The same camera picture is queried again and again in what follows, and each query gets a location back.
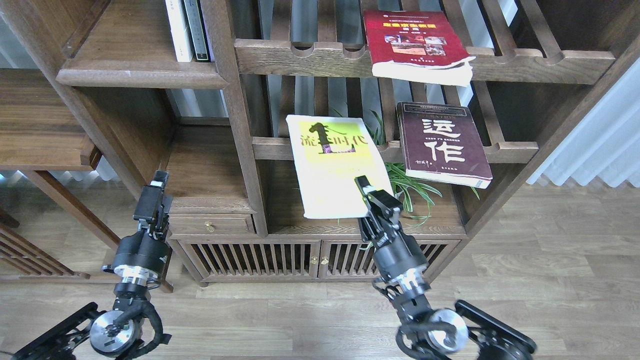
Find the dark red book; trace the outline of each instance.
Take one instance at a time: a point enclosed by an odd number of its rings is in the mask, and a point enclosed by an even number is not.
[[[364,12],[374,76],[467,86],[470,56],[443,12]]]
[[[408,176],[486,189],[493,176],[468,108],[399,102],[397,115]]]

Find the book cover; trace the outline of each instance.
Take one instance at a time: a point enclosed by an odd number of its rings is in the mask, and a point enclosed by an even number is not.
[[[189,35],[189,26],[187,25],[182,0],[164,0],[164,2],[169,16],[169,27],[176,60],[181,63],[191,62],[193,58],[191,36]]]
[[[204,22],[202,20],[202,12],[200,11],[200,2],[198,0],[184,0],[184,6],[187,19],[189,20],[189,29],[191,30],[191,40],[193,41],[196,61],[210,61],[207,35],[204,31]]]
[[[485,189],[493,179],[471,112],[463,106],[399,102],[408,176]]]
[[[475,56],[443,12],[366,10],[364,23],[374,76],[460,86],[471,80]]]
[[[306,218],[367,214],[355,178],[367,176],[393,193],[385,164],[360,118],[288,115],[293,158]]]

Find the cabinet door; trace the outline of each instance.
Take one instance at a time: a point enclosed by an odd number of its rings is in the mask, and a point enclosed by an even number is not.
[[[317,278],[320,240],[177,240],[203,282]]]
[[[432,273],[460,241],[417,240],[417,242],[429,261],[429,268],[424,272],[424,278],[431,281]],[[373,248],[367,249],[364,243],[355,240],[322,241],[318,278],[357,281],[373,279],[377,276],[380,276],[380,273],[373,261]]]

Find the brass knob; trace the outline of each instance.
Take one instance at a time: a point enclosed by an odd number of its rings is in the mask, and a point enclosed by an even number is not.
[[[211,224],[210,221],[205,222],[204,226],[207,228],[207,231],[209,231],[210,233],[213,233],[216,230],[216,228]]]

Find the book spine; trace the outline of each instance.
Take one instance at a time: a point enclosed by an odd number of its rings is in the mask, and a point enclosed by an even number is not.
[[[202,25],[200,3],[198,0],[185,0],[184,6],[187,12],[187,18],[189,19],[189,29],[191,30],[191,39],[196,54],[196,61],[210,61],[207,36],[204,33],[204,26]]]
[[[169,16],[169,27],[171,28],[176,60],[181,63],[188,63],[193,58],[193,52],[182,0],[164,0],[164,2]]]

